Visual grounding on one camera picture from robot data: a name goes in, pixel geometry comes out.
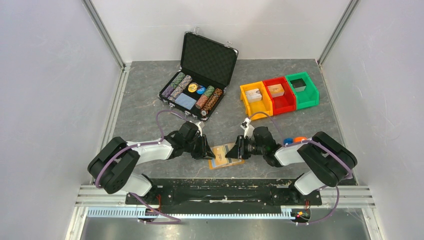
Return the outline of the orange leather card holder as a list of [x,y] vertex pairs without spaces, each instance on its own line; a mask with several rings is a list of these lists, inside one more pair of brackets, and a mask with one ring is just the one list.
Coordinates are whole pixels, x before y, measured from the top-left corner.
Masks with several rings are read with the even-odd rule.
[[208,165],[209,165],[209,169],[210,170],[224,168],[224,167],[230,167],[230,166],[234,166],[234,165],[241,165],[241,164],[244,164],[244,163],[245,163],[245,160],[244,159],[234,159],[234,158],[231,158],[231,161],[228,164],[215,165],[214,164],[214,158],[208,160]]

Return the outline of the yellow orange credit card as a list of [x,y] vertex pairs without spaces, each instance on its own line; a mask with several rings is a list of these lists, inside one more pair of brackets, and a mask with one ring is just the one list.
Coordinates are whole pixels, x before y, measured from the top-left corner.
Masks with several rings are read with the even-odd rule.
[[234,143],[227,143],[224,145],[214,146],[212,152],[215,155],[213,160],[215,165],[224,165],[231,162],[231,158],[227,158],[226,154],[234,147]]

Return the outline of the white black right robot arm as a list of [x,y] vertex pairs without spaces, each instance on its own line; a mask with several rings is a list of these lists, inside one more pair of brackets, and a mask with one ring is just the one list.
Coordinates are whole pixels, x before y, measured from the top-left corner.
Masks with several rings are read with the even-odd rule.
[[323,131],[311,138],[282,145],[276,142],[265,126],[252,130],[251,136],[239,135],[227,158],[246,160],[262,156],[272,167],[305,163],[309,171],[299,176],[289,189],[289,199],[302,204],[315,190],[336,187],[340,181],[351,179],[358,160],[347,148]]

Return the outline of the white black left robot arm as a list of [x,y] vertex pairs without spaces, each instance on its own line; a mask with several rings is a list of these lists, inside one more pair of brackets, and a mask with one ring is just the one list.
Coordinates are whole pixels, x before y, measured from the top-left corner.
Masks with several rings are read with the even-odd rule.
[[87,171],[94,178],[95,186],[108,194],[126,191],[151,204],[157,198],[154,183],[146,175],[134,173],[135,167],[170,160],[183,153],[189,153],[194,160],[215,158],[202,127],[201,122],[186,121],[179,130],[153,141],[134,142],[114,137],[88,164]]

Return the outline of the card deck in yellow bin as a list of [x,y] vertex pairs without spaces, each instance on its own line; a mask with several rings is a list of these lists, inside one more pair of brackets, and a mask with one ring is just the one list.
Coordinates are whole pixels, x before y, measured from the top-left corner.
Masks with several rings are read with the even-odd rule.
[[248,103],[255,103],[262,100],[263,96],[258,88],[247,90],[244,92]]

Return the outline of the blue playing card deck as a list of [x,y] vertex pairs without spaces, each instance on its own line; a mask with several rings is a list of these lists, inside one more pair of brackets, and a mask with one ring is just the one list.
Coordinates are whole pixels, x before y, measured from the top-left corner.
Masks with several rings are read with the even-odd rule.
[[185,93],[181,93],[176,99],[175,103],[180,105],[181,107],[191,110],[195,103],[197,102],[196,99],[186,95]]

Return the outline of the card deck in red bin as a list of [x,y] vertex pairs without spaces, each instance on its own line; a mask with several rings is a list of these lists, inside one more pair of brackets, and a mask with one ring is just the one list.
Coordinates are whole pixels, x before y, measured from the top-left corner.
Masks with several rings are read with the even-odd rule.
[[280,83],[268,85],[267,89],[268,89],[272,98],[281,97],[285,94],[285,89]]

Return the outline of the yellow plastic bin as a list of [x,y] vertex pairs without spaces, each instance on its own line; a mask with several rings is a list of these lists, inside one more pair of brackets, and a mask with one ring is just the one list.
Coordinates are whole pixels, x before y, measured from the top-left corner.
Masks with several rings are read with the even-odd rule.
[[[254,102],[249,102],[246,92],[256,90],[260,92],[261,98]],[[268,94],[268,88],[262,81],[247,83],[240,86],[240,100],[245,107],[245,113],[248,117],[255,114],[251,120],[258,120],[273,115],[273,103]]]

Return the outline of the blue dealer chip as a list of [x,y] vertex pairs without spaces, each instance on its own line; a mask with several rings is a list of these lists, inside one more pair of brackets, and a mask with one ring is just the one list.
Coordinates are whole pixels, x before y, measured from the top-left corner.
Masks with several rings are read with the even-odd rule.
[[200,86],[197,90],[196,93],[199,95],[202,95],[205,92],[206,88],[204,86]]

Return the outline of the blue orange toy truck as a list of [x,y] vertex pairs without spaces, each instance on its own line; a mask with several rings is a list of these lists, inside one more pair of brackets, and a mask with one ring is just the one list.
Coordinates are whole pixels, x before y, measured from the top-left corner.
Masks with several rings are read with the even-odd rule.
[[307,139],[308,138],[305,137],[305,136],[298,136],[298,137],[294,137],[294,138],[285,138],[283,140],[283,144],[284,145],[290,145],[290,144],[298,143],[298,142],[301,142],[301,141],[307,140]]

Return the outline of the yellow dealer chip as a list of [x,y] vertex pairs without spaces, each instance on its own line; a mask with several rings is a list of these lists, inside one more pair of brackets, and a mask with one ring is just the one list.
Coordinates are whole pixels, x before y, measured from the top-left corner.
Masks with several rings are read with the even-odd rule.
[[199,85],[198,85],[197,83],[191,83],[191,84],[188,86],[187,90],[188,90],[190,93],[195,93],[195,92],[198,90],[198,88],[199,88]]

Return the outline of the red plastic bin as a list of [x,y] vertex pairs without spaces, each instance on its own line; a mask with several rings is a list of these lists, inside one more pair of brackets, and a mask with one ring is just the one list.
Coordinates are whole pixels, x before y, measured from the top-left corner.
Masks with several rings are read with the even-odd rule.
[[297,109],[295,95],[284,76],[262,81],[272,102],[274,116],[293,112]]

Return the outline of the black poker chip case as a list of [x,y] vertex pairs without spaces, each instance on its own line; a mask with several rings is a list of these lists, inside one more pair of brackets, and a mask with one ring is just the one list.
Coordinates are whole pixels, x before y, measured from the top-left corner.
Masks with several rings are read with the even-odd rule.
[[[187,31],[184,34],[180,70],[159,92],[158,98],[195,119],[207,121],[225,95],[236,65],[238,50]],[[189,92],[192,83],[205,87],[200,95]],[[184,93],[197,102],[191,110],[175,103]]]

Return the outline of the black box in green bin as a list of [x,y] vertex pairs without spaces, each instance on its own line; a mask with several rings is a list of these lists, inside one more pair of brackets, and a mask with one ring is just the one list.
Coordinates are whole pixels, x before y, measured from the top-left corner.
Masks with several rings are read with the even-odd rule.
[[290,81],[290,83],[296,93],[303,92],[307,86],[307,84],[302,78],[293,79]]

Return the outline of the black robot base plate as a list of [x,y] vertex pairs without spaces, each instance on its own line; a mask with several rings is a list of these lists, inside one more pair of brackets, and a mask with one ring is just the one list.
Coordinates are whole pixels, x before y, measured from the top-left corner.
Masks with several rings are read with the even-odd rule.
[[282,206],[322,205],[321,194],[296,192],[284,178],[154,178],[142,197],[165,214],[278,214]]

